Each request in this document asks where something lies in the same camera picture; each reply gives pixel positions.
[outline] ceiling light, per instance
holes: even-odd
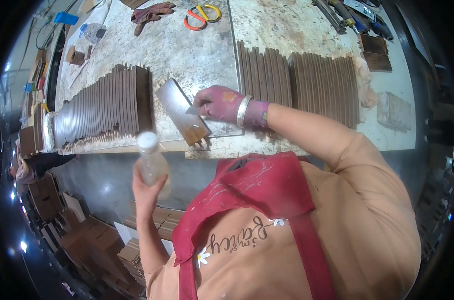
[[[21,241],[20,242],[20,248],[22,248],[22,250],[27,253],[27,244],[24,243],[24,241]]]

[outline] yellow scissors handle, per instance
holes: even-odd
[[[209,16],[203,11],[202,7],[210,8],[210,9],[213,9],[214,11],[216,11],[217,12],[217,17],[215,19],[210,19]],[[202,17],[209,23],[215,23],[218,20],[220,20],[220,18],[222,17],[222,14],[220,13],[220,10],[218,8],[216,8],[215,6],[210,5],[210,4],[197,5],[195,8],[199,10],[199,12],[202,15]]]

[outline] plastic bottle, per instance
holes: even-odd
[[[167,199],[172,191],[172,182],[170,181],[168,163],[159,151],[157,135],[149,131],[142,132],[137,138],[137,145],[142,159],[143,182],[146,185],[152,186],[162,175],[169,175],[158,195],[159,201]]]
[[[97,44],[104,37],[107,27],[98,23],[82,24],[80,27],[79,38],[82,36],[92,44]]]

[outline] pink glove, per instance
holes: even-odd
[[[214,85],[195,95],[192,106],[200,107],[200,113],[215,120],[237,124],[237,111],[244,96],[228,87]],[[244,126],[267,128],[267,107],[269,102],[252,99],[247,106]]]

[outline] scissors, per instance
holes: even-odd
[[[202,25],[199,26],[199,27],[192,27],[188,24],[188,15],[185,16],[184,18],[184,25],[185,27],[187,27],[188,29],[190,30],[194,30],[194,31],[199,31],[199,30],[202,30],[204,29],[205,27],[207,27],[207,22],[209,23],[215,23],[217,21],[220,20],[220,17],[222,16],[222,14],[220,13],[220,10],[218,8],[216,8],[215,6],[213,5],[210,5],[210,4],[203,4],[203,5],[194,5],[192,3],[192,1],[190,0],[182,0],[182,2],[187,5],[187,7],[189,8],[188,11],[187,11],[187,14],[191,15],[192,17],[202,21]],[[203,11],[203,8],[210,8],[210,9],[213,9],[217,12],[217,17],[215,19],[210,19],[209,16]],[[192,12],[192,10],[194,9],[197,9],[200,14],[200,15],[197,15],[197,14],[194,14]]]

